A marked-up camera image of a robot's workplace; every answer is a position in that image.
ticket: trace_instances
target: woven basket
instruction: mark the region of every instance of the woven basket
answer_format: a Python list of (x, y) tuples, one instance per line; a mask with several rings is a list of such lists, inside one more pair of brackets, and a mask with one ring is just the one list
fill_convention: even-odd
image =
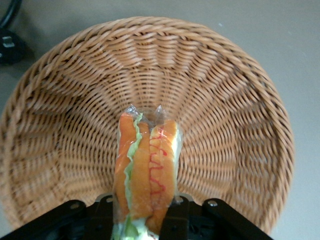
[(133, 17), (81, 31), (21, 78), (2, 114), (0, 190), (17, 228), (112, 190), (117, 124), (162, 105), (184, 132), (178, 189), (220, 198), (266, 233), (292, 179), (283, 103), (261, 66), (202, 25)]

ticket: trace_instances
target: wrapped sandwich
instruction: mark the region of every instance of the wrapped sandwich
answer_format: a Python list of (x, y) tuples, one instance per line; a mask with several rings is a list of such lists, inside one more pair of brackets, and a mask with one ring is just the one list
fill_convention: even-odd
[(154, 121), (134, 106), (118, 124), (113, 184), (113, 240), (158, 239), (177, 193), (182, 133), (176, 121)]

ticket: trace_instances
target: table surface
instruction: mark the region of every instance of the table surface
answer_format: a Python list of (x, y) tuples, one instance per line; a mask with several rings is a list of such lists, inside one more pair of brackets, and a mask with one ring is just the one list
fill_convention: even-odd
[[(9, 0), (1, 3), (0, 16)], [(11, 30), (27, 42), (33, 54), (13, 66), (0, 66), (0, 113), (19, 78), (36, 59), (92, 25), (133, 16), (206, 25), (261, 64), (289, 114), (295, 141), (294, 178), (271, 237), (320, 239), (319, 13), (319, 0), (25, 0)], [(1, 209), (0, 236), (9, 231)]]

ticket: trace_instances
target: black metal bracket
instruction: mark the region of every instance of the black metal bracket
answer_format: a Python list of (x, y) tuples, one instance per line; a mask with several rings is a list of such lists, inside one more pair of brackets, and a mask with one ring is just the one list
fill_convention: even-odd
[[(160, 240), (272, 240), (220, 199), (202, 206), (178, 199), (163, 220)], [(63, 203), (1, 240), (109, 240), (112, 228), (112, 195), (106, 195), (89, 207), (79, 200)]]

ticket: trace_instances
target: black power plug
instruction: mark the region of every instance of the black power plug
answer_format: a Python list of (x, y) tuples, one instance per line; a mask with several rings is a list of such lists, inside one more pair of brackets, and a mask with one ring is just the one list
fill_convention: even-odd
[(15, 33), (0, 28), (0, 64), (12, 65), (22, 60), (26, 44)]
[(7, 28), (17, 15), (22, 0), (11, 0), (0, 20), (0, 65), (11, 65), (22, 60), (26, 53), (26, 43)]

